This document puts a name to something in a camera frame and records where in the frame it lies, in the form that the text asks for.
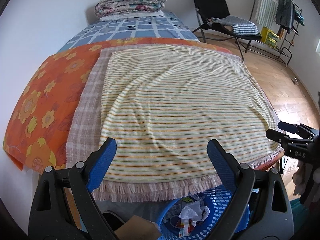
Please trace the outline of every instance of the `white wall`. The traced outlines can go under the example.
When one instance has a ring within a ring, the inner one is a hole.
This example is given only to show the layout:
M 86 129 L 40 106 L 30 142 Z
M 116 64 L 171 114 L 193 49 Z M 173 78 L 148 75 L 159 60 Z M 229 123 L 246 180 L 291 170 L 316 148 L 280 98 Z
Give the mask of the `white wall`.
M 93 20 L 99 0 L 10 0 L 0 17 L 0 139 L 36 69 Z M 0 150 L 0 197 L 27 232 L 32 203 L 32 170 L 19 171 Z
M 99 0 L 11 0 L 0 17 L 0 138 L 25 85 L 38 66 L 70 38 L 94 20 L 92 7 Z M 317 100 L 320 90 L 320 16 L 310 0 L 295 0 L 303 9 L 292 49 L 292 69 Z M 227 0 L 229 11 L 248 19 L 253 0 Z M 197 27 L 193 0 L 167 0 L 166 10 L 175 12 L 191 29 Z M 0 150 L 0 197 L 26 231 L 32 201 L 32 171 L 20 172 Z

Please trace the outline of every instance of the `floral quilt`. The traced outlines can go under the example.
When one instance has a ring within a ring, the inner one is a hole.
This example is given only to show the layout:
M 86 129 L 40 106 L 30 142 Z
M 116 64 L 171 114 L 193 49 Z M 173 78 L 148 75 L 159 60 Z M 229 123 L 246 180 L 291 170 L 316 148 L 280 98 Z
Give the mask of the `floral quilt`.
M 95 15 L 103 17 L 114 14 L 145 11 L 157 12 L 164 8 L 166 0 L 101 0 L 95 6 Z
M 48 57 L 33 75 L 12 113 L 3 149 L 39 173 L 66 166 L 66 142 L 74 112 L 101 49 L 131 44 L 183 44 L 228 49 L 169 38 L 129 38 L 86 44 Z

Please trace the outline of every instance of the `clothes rack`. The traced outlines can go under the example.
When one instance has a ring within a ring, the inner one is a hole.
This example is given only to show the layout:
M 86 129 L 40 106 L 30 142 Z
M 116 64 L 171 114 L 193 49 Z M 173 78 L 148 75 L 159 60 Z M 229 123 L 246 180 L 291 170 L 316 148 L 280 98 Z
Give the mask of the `clothes rack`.
M 254 7 L 255 7 L 255 5 L 256 5 L 256 1 L 257 1 L 257 0 L 254 0 L 254 1 L 253 1 L 253 5 L 252 5 L 252 10 L 251 10 L 251 14 L 250 14 L 250 19 L 249 19 L 249 21 L 251 21 L 251 19 L 252 19 L 252 15 L 253 15 Z M 293 0 L 291 0 L 291 1 L 292 1 L 292 3 L 295 5 L 295 8 L 297 8 L 297 10 L 298 10 L 298 11 L 300 12 L 300 14 L 301 14 L 301 13 L 302 13 L 302 9 L 300 9 L 300 7 L 299 7 Z M 295 21 L 295 20 L 294 20 L 294 22 L 296 23 L 296 30 L 297 30 L 300 24 L 299 24 L 299 22 L 297 22 L 297 21 Z M 291 59 L 292 59 L 292 52 L 290 51 L 290 48 L 291 48 L 291 47 L 294 47 L 293 41 L 294 41 L 295 36 L 298 35 L 298 34 L 297 34 L 296 32 L 294 32 L 293 37 L 292 37 L 291 40 L 288 40 L 288 39 L 287 39 L 287 35 L 288 35 L 288 32 L 286 31 L 286 32 L 285 32 L 285 35 L 280 38 L 280 41 L 279 41 L 279 42 L 281 42 L 281 39 L 282 39 L 281 46 L 280 46 L 280 47 L 275 47 L 275 48 L 273 48 L 273 47 L 271 47 L 271 46 L 269 46 L 269 45 L 267 45 L 267 44 L 265 44 L 265 43 L 263 43 L 263 42 L 261 42 L 261 41 L 256 41 L 257 43 L 262 44 L 262 45 L 268 47 L 269 49 L 272 49 L 272 50 L 274 51 L 273 53 L 270 52 L 270 51 L 267 51 L 267 50 L 265 50 L 265 49 L 259 48 L 259 47 L 257 47 L 257 46 L 251 45 L 251 41 L 249 41 L 247 44 L 245 44 L 245 43 L 243 43 L 243 42 L 240 42 L 240 44 L 241 44 L 242 47 L 245 48 L 245 51 L 244 51 L 245 53 L 247 53 L 248 50 L 254 51 L 254 52 L 256 52 L 256 53 L 265 55 L 265 56 L 267 56 L 267 57 L 276 59 L 276 60 L 284 63 L 284 64 L 285 64 L 285 67 L 287 67 L 287 65 L 290 63 L 290 61 L 291 61 Z M 287 57 L 288 60 L 287 60 L 287 61 L 284 61 L 284 60 L 281 58 L 281 55 Z

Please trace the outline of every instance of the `yellow flower pattern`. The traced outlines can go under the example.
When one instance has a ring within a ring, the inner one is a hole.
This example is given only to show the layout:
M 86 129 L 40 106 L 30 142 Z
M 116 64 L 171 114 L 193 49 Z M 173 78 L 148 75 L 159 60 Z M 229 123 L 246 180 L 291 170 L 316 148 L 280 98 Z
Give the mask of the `yellow flower pattern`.
M 129 44 L 137 44 L 141 38 L 123 38 L 118 40 L 111 40 L 111 44 L 113 46 L 119 46 L 119 45 L 129 45 Z
M 45 70 L 39 73 L 39 75 L 37 76 L 37 79 L 43 77 L 44 74 L 45 74 Z
M 48 128 L 50 124 L 52 124 L 54 121 L 54 110 L 47 111 L 44 117 L 42 117 L 41 121 L 42 121 L 41 127 Z
M 5 151 L 6 153 L 9 152 L 9 146 L 7 145 L 7 139 L 6 139 L 6 137 L 4 137 L 3 144 L 2 144 L 2 148 L 4 149 L 4 151 Z
M 81 82 L 82 83 L 86 83 L 88 81 L 89 78 L 89 74 L 90 74 L 91 70 L 88 70 L 86 73 L 84 73 L 83 75 L 81 75 Z
M 31 82 L 37 77 L 38 73 L 39 73 L 39 69 L 33 74 L 33 76 L 32 76 L 32 78 L 30 79 L 28 85 L 31 84 Z
M 44 93 L 48 93 L 52 90 L 52 88 L 56 85 L 55 81 L 51 81 L 49 84 L 47 84 L 47 86 L 44 89 Z
M 66 165 L 63 163 L 61 166 L 56 166 L 55 170 L 62 170 L 62 169 L 65 169 L 65 168 L 66 168 Z
M 68 50 L 66 50 L 66 51 L 63 51 L 63 52 L 60 52 L 60 53 L 55 54 L 55 55 L 53 56 L 53 58 L 54 58 L 54 60 L 58 60 L 58 59 L 60 59 L 60 58 L 62 58 L 62 57 L 67 56 L 70 52 L 71 52 L 71 50 L 68 49 Z
M 33 130 L 36 128 L 37 126 L 37 118 L 34 116 L 31 118 L 29 124 L 26 126 L 26 130 L 24 132 L 24 134 L 26 135 L 27 138 L 31 137 L 31 133 L 33 132 Z
M 71 53 L 71 54 L 69 54 L 69 55 L 66 57 L 66 59 L 67 59 L 67 60 L 69 60 L 69 59 L 71 59 L 71 58 L 75 57 L 76 55 L 77 55 L 77 53 L 76 53 L 76 52 Z
M 78 70 L 84 64 L 84 59 L 78 59 L 70 63 L 69 66 L 65 68 L 65 73 L 72 73 L 73 71 Z
M 56 157 L 43 137 L 27 149 L 26 165 L 40 174 L 47 166 L 56 166 Z
M 39 67 L 39 69 L 43 69 L 47 65 L 47 62 L 42 63 L 42 65 Z
M 18 111 L 16 110 L 13 112 L 12 120 L 16 120 L 17 116 L 18 116 Z
M 30 86 L 27 85 L 26 88 L 25 88 L 24 91 L 23 91 L 23 95 L 25 95 L 26 93 L 28 93 L 29 89 L 30 89 Z
M 94 45 L 89 50 L 90 51 L 96 51 L 97 49 L 101 49 L 101 48 L 102 48 L 102 45 Z
M 24 123 L 26 119 L 36 110 L 37 102 L 41 92 L 35 90 L 23 101 L 18 119 Z

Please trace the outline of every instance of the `fringe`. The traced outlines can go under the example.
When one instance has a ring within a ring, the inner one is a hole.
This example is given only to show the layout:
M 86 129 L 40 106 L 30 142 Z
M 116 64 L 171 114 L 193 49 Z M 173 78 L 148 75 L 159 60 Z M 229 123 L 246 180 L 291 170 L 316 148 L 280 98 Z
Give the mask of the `fringe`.
M 252 169 L 258 168 L 273 160 L 281 152 L 282 147 L 279 145 L 273 153 L 248 164 Z M 219 185 L 221 185 L 221 180 L 217 173 L 194 179 L 158 183 L 123 183 L 103 180 L 100 187 L 93 191 L 92 196 L 97 201 L 129 203 L 164 201 L 203 192 Z

